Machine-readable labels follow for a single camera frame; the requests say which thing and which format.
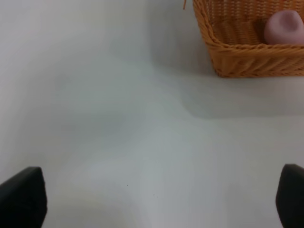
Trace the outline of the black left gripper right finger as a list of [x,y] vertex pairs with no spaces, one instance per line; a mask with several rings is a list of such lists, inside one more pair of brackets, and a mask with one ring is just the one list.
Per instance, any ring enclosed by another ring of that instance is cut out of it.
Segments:
[[286,164],[281,172],[275,199],[284,228],[304,227],[304,169]]

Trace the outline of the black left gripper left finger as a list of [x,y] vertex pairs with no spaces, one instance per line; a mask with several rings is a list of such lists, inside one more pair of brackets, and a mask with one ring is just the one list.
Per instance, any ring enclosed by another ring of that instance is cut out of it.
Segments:
[[40,167],[27,167],[0,185],[2,228],[40,228],[46,214],[46,186]]

